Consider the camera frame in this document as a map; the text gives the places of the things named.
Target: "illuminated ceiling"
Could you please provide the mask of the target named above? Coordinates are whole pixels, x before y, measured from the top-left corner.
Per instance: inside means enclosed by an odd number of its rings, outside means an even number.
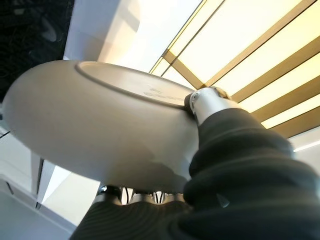
[[[320,126],[320,2],[204,0],[150,73],[217,86],[289,138]]]

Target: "ceiling light panel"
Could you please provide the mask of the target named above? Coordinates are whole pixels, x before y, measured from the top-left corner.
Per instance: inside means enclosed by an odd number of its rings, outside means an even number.
[[[239,104],[252,113],[318,76],[320,76],[320,53]]]
[[[235,94],[320,36],[319,22],[317,1],[214,85]]]
[[[273,128],[279,124],[282,124],[290,119],[293,119],[301,114],[304,114],[312,109],[315,109],[320,106],[320,94],[286,110],[278,115],[271,117],[265,121],[263,121],[261,124],[266,128],[270,129]]]
[[[201,26],[208,20],[210,15],[222,3],[222,0],[207,0],[199,6],[194,16],[186,23],[185,28],[169,46],[170,52],[178,56]]]
[[[288,121],[278,124],[270,129],[285,138],[291,138],[300,133],[320,126],[320,106],[298,115]]]
[[[300,2],[227,0],[179,59],[206,82]]]

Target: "white plate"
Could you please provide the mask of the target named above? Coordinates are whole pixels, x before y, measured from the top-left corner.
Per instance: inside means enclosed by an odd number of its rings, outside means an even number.
[[[181,192],[198,148],[193,90],[100,62],[53,61],[21,75],[3,117],[43,158],[105,184]]]

